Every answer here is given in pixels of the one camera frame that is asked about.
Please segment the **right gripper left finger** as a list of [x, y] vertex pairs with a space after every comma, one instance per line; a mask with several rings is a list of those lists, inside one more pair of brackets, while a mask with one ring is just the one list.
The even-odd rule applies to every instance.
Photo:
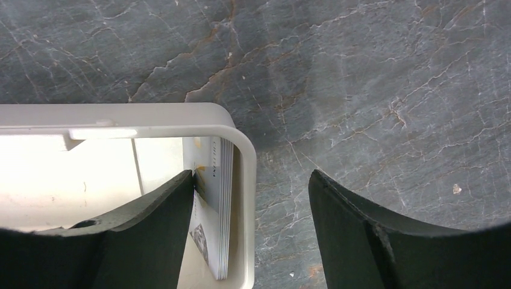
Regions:
[[176, 288], [193, 207], [184, 170], [69, 229], [1, 229], [2, 288]]

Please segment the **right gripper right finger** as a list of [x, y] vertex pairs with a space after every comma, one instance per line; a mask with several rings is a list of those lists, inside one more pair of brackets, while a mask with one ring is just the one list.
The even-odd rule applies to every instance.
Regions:
[[463, 231], [391, 211], [314, 170], [310, 207], [328, 288], [509, 288], [510, 224]]

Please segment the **white card stack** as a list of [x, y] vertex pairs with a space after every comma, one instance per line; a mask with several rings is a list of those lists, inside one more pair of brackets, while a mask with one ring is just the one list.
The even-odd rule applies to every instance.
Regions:
[[224, 138], [183, 138], [183, 166], [194, 180], [189, 234], [217, 280], [228, 275], [233, 155]]

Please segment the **white plastic tray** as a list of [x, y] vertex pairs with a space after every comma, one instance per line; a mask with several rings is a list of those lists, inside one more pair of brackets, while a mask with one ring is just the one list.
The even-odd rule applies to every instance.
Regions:
[[256, 152], [213, 103], [1, 106], [1, 229], [69, 229], [182, 171], [183, 138], [234, 146], [228, 275], [217, 280], [188, 230], [176, 288], [252, 288]]

